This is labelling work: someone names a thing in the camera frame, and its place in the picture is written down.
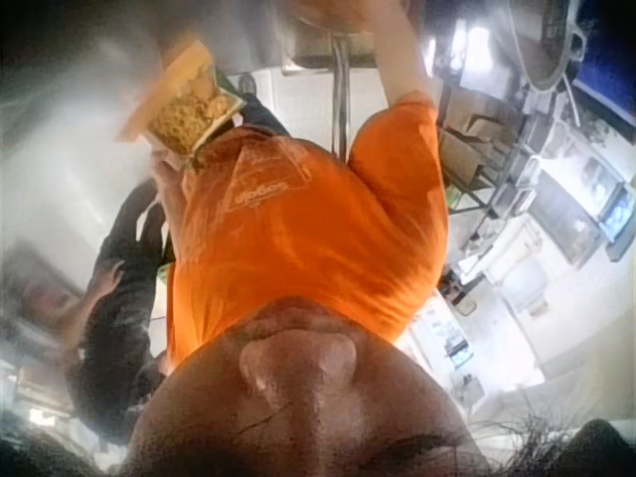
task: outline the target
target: nose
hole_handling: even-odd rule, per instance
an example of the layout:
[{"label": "nose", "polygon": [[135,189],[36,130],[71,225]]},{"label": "nose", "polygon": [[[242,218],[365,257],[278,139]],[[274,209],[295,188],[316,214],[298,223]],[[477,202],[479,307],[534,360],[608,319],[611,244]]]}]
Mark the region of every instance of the nose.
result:
[{"label": "nose", "polygon": [[272,408],[341,393],[356,370],[356,346],[339,333],[288,330],[248,343],[240,373]]}]

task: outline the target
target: man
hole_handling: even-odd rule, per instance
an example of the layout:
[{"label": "man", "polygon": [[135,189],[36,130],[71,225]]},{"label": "man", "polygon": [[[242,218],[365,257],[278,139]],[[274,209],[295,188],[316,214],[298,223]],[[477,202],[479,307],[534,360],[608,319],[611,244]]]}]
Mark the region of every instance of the man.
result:
[{"label": "man", "polygon": [[141,409],[163,381],[148,338],[163,258],[165,217],[160,205],[148,212],[137,240],[137,221],[156,194],[154,183],[148,181],[121,207],[94,273],[116,273],[113,290],[93,304],[85,327],[76,326],[74,337],[67,340],[75,357],[68,364],[67,378],[79,417],[98,435],[120,445],[128,443]]},{"label": "man", "polygon": [[417,38],[400,2],[365,5],[390,109],[363,128],[349,168],[251,124],[184,174],[153,155],[176,254],[176,371],[137,424],[129,475],[484,465],[450,397],[391,343],[437,282],[447,211]]}]

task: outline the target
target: box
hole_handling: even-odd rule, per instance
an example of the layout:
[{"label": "box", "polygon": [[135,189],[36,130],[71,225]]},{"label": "box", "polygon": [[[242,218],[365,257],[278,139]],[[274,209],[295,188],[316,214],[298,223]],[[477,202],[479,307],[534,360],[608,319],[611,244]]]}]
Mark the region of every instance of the box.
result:
[{"label": "box", "polygon": [[[213,91],[218,93],[214,98],[222,95],[229,102],[228,110],[222,116],[211,120],[209,126],[199,134],[196,141],[189,141],[187,148],[177,150],[175,145],[168,144],[159,135],[151,131],[151,123],[174,99],[187,95],[194,97],[194,94],[190,93],[191,81],[203,79],[204,77],[212,82]],[[161,78],[150,88],[139,106],[128,118],[118,139],[122,142],[134,142],[142,135],[154,148],[168,149],[185,161],[194,155],[197,149],[219,127],[230,120],[244,106],[245,101],[242,98],[217,87],[213,58],[201,42],[195,41],[177,57]],[[200,122],[203,121],[201,117],[197,117],[197,119]]]}]

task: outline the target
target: orange shirt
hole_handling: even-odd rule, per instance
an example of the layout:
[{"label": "orange shirt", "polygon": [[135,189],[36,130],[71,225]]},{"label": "orange shirt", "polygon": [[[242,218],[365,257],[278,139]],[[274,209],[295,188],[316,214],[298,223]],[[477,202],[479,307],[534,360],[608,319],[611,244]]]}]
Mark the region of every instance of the orange shirt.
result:
[{"label": "orange shirt", "polygon": [[287,296],[396,339],[446,251],[435,117],[425,96],[407,96],[364,126],[349,167],[312,143],[250,128],[205,146],[184,181],[171,362]]}]

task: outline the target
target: metal pole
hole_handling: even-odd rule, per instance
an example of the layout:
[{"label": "metal pole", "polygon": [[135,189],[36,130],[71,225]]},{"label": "metal pole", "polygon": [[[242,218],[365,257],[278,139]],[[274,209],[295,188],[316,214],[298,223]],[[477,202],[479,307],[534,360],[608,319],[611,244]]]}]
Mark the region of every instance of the metal pole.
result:
[{"label": "metal pole", "polygon": [[333,124],[331,152],[343,163],[347,162],[350,128],[349,43],[344,35],[332,35],[334,57]]}]

